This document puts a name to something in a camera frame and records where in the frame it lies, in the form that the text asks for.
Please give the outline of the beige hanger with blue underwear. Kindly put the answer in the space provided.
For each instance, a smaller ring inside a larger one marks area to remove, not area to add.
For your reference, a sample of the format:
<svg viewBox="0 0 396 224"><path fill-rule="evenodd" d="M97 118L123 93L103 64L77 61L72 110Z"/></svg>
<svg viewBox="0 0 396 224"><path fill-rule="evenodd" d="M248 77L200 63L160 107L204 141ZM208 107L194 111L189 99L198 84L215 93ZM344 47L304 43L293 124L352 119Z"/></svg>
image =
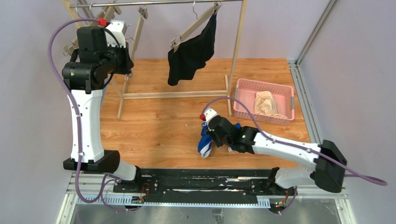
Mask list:
<svg viewBox="0 0 396 224"><path fill-rule="evenodd" d="M137 24L135 27L134 36L131 37L132 43L130 44L130 47L129 47L129 49L130 49L129 56L133 63L135 63L134 62L135 52L139 45L143 24L144 24L145 20L148 18L148 11L147 11L147 8L145 5L140 6L138 9L138 12L140 13L140 16L138 18L138 21L137 21Z"/></svg>

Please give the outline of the blue underwear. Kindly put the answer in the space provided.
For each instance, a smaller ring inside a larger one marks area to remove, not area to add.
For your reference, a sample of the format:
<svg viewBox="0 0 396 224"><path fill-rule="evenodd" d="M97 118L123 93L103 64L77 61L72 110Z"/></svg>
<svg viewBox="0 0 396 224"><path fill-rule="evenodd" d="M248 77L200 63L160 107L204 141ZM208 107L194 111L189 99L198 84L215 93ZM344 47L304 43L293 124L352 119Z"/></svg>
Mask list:
<svg viewBox="0 0 396 224"><path fill-rule="evenodd" d="M201 139L198 143L197 152L200 153L202 158L206 158L211 153L213 140L211 139L209 134L206 133L206 131L208 130L207 123L204 121L201 126Z"/></svg>

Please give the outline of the cream underwear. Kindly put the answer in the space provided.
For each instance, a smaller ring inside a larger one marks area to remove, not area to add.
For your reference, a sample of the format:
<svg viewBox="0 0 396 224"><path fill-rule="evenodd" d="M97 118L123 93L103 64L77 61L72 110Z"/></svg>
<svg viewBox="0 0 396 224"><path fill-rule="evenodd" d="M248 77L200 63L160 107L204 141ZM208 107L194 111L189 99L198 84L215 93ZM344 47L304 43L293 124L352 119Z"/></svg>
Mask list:
<svg viewBox="0 0 396 224"><path fill-rule="evenodd" d="M270 91L255 93L254 113L282 119L287 118L287 116L278 113L277 102Z"/></svg>

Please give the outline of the beige hanger with cream underwear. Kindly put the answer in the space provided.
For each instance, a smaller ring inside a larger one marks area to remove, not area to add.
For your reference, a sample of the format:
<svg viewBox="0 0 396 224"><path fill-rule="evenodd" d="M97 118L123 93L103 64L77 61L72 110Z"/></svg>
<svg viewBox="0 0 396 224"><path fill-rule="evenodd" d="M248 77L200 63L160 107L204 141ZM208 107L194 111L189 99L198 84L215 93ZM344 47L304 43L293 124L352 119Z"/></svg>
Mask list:
<svg viewBox="0 0 396 224"><path fill-rule="evenodd" d="M117 15L121 15L122 14L122 10L117 7L117 6L112 6L112 7L102 7L99 12L94 15L94 19L97 18L102 18L104 20L106 20L107 22L110 22L111 20L113 20L115 18L115 16Z"/></svg>

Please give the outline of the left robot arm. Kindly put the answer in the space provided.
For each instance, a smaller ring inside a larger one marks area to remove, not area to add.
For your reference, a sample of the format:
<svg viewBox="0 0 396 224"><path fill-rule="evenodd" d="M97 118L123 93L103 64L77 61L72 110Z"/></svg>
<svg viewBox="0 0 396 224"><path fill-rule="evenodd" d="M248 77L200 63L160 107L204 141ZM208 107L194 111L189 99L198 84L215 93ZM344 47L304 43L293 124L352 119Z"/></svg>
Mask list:
<svg viewBox="0 0 396 224"><path fill-rule="evenodd" d="M126 26L120 21L106 27L77 30L78 49L62 70L64 83L74 97L82 126L81 170L110 173L130 191L142 187L141 169L124 162L117 150L105 150L100 135L100 108L105 79L109 74L129 75L134 64L125 39Z"/></svg>

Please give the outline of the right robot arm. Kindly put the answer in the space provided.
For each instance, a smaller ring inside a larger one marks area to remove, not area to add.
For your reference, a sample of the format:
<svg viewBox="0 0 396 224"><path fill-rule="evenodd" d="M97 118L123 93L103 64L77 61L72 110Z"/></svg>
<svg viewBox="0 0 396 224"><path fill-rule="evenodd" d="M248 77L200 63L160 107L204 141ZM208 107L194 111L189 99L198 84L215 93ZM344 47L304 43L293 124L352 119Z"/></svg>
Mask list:
<svg viewBox="0 0 396 224"><path fill-rule="evenodd" d="M330 140L321 144L288 140L262 134L255 127L238 127L219 115L210 118L207 125L207 133L217 146L227 145L239 153L271 155L299 164L294 168L273 168L267 180L272 190L316 185L331 193L342 191L347 160Z"/></svg>

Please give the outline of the empty beige clip hanger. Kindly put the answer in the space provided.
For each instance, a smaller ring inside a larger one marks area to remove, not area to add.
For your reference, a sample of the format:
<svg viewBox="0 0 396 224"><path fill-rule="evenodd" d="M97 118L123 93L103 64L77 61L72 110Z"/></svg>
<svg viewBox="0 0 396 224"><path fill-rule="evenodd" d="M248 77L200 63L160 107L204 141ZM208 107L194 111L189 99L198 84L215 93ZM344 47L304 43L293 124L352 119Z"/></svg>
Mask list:
<svg viewBox="0 0 396 224"><path fill-rule="evenodd" d="M93 18L94 19L105 19L109 21L109 19L106 19L106 14L107 14L107 8L101 9ZM93 21L85 21L85 25L82 25L81 27L97 27L98 23L93 22ZM77 37L75 37L70 44L66 44L63 46L63 55L64 56L71 56L73 51L78 48L78 40Z"/></svg>

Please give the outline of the black underwear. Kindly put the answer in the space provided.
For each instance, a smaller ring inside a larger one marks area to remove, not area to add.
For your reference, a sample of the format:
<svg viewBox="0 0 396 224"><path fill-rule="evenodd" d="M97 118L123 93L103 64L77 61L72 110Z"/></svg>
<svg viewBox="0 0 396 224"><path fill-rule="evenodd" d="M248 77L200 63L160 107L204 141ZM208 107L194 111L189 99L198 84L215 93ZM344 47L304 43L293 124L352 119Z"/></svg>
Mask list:
<svg viewBox="0 0 396 224"><path fill-rule="evenodd" d="M214 14L202 32L182 42L177 51L168 52L168 85L176 86L180 80L192 80L197 70L206 66L214 55L217 15Z"/></svg>

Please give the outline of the beige hanger with black underwear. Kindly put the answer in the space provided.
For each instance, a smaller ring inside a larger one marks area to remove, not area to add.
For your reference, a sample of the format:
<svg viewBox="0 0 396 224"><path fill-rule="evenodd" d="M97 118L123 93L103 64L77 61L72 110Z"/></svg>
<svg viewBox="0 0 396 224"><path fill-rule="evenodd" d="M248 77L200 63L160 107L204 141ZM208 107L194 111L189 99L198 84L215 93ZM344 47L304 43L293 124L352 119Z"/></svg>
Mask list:
<svg viewBox="0 0 396 224"><path fill-rule="evenodd" d="M197 19L188 28L186 28L178 37L171 41L171 49L176 52L179 45L184 42L204 22L216 14L221 6L222 4L219 2L215 2L213 6L209 7L201 16L197 17Z"/></svg>

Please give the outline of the wooden clothes rack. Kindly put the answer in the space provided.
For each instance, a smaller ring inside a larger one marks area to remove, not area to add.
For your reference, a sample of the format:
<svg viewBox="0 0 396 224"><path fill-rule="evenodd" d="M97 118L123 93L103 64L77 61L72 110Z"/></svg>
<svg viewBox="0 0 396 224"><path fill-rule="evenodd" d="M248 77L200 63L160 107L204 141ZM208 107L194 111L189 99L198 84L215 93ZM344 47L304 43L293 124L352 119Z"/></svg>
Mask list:
<svg viewBox="0 0 396 224"><path fill-rule="evenodd" d="M189 36L197 30L204 22L207 23L205 28L202 30L201 35L208 33L209 28L214 26L212 23L213 17L217 14L219 9L221 8L221 1L214 0L213 5L210 6L204 13L196 18L196 20L178 37L171 41L169 51L169 78L168 84L174 86L178 84L181 80L192 80L195 76L197 70L205 67L206 62L211 59L214 54L214 46L211 45L206 48L207 54L201 57L201 60L198 60L198 51L196 49L191 49L192 43L197 39L189 38ZM137 50L137 46L140 40L142 27L144 21L148 18L147 8L146 6L149 4L148 2L130 2L130 3L118 3L116 1L112 3L106 4L96 4L91 3L88 4L85 0L78 0L75 5L71 4L70 1L64 0L64 6L68 9L69 14L73 19L79 16L78 9L79 8L87 8L90 10L92 7L100 7L102 11L97 14L97 17L100 19L105 19L109 21L114 18L115 14L121 14L120 7L121 6L139 6L140 17L137 22L137 26L135 29L135 34L133 37L133 43L130 48L130 57L133 59L135 51ZM241 1L240 7L240 17L238 22L237 35L235 39L235 47L233 51L232 58L232 67L229 76L225 76L225 85L226 88L224 90L214 90L214 91L173 91L173 92L143 92L143 93L127 93L128 81L131 79L131 76L127 76L123 88L120 89L118 84L115 81L111 83L114 85L119 97L120 97L120 105L118 110L118 119L121 119L123 113L124 102L126 100L132 99L161 99L161 98L200 98L200 97L225 97L229 96L231 93L231 84L233 82L233 76L236 68L236 61L239 51L239 44L241 33L243 29L243 23L245 19L247 1Z"/></svg>

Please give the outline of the pink plastic basket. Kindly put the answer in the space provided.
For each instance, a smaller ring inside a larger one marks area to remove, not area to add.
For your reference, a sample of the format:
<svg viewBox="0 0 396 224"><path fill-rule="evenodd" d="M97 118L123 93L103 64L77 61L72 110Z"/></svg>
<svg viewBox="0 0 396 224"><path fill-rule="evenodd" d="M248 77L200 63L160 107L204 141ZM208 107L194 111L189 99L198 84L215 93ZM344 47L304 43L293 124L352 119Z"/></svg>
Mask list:
<svg viewBox="0 0 396 224"><path fill-rule="evenodd" d="M240 78L235 98L247 107L256 121L285 126L295 118L291 86Z"/></svg>

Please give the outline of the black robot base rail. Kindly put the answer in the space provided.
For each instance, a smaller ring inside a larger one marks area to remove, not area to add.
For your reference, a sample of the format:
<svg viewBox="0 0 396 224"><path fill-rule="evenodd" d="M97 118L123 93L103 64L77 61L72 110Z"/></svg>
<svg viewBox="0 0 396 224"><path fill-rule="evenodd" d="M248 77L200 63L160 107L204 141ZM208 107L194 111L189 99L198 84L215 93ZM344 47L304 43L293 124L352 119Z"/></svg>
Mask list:
<svg viewBox="0 0 396 224"><path fill-rule="evenodd" d="M282 189L269 169L163 169L142 170L142 183L134 186L111 176L84 172L79 187L83 199L115 210L140 207L274 208L275 201L320 198L327 193L308 184Z"/></svg>

